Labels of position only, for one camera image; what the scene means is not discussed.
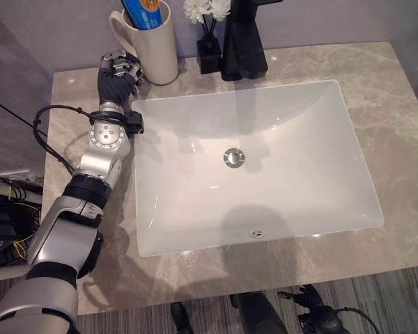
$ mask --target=chrome drain stopper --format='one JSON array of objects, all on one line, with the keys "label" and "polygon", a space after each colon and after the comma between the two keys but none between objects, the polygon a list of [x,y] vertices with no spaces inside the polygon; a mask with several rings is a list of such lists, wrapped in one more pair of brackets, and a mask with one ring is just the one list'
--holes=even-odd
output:
[{"label": "chrome drain stopper", "polygon": [[245,154],[239,148],[230,148],[224,153],[224,163],[231,168],[238,168],[245,162]]}]

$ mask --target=undermount sink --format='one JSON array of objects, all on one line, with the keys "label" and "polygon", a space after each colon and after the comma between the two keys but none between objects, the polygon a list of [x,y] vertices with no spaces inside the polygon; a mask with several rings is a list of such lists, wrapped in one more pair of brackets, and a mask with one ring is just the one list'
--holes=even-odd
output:
[{"label": "undermount sink", "polygon": [[383,224],[335,80],[133,107],[142,256]]}]

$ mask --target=gray striped carpet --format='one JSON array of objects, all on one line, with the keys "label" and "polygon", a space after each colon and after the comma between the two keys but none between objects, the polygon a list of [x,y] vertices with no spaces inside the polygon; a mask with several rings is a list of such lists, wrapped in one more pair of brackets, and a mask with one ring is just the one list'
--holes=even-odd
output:
[{"label": "gray striped carpet", "polygon": [[[0,282],[0,299],[12,281]],[[333,308],[360,308],[378,325],[381,333],[418,334],[418,267],[315,284],[324,303]],[[286,290],[296,292],[297,288]],[[265,293],[281,315],[288,332],[302,333],[297,315],[304,309],[277,298],[278,289]],[[195,334],[242,334],[238,312],[226,296],[185,302]],[[352,334],[374,333],[359,315],[341,313]],[[82,334],[174,334],[169,305],[133,308],[79,317]]]}]

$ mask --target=black vase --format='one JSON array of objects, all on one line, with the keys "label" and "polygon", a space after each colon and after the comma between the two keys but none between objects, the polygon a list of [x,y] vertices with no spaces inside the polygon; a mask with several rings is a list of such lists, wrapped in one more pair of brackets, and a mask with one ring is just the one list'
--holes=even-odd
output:
[{"label": "black vase", "polygon": [[222,58],[218,39],[212,33],[207,33],[203,39],[196,41],[196,48],[201,74],[218,72]]}]

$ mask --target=marble countertop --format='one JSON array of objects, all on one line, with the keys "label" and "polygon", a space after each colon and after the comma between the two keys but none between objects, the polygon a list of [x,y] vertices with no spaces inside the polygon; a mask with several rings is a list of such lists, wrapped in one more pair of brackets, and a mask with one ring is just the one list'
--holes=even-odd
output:
[{"label": "marble countertop", "polygon": [[[418,265],[418,101],[388,42],[265,52],[269,70],[255,81],[224,82],[180,61],[167,86],[143,86],[140,98],[171,97],[336,79],[380,199],[380,228],[140,257],[134,209],[134,159],[127,158],[100,225],[105,245],[78,284],[79,313],[122,310],[273,287],[287,287]],[[54,75],[53,104],[98,107],[95,68]],[[87,118],[52,111],[48,143],[74,164],[87,146]],[[42,215],[70,176],[47,155]]]}]

